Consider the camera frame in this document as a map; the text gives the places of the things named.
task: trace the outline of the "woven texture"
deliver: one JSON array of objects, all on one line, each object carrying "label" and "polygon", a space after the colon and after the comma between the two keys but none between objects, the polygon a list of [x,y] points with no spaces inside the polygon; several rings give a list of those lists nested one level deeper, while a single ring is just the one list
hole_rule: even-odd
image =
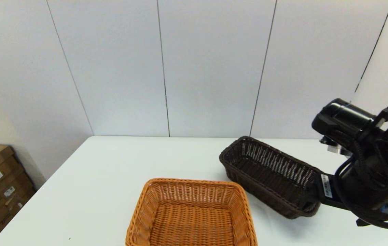
[{"label": "woven texture", "polygon": [[152,179],[142,190],[127,246],[256,246],[244,189],[233,182]]},{"label": "woven texture", "polygon": [[241,137],[220,155],[227,176],[289,219],[313,216],[320,202],[307,190],[321,171],[251,137]]}]

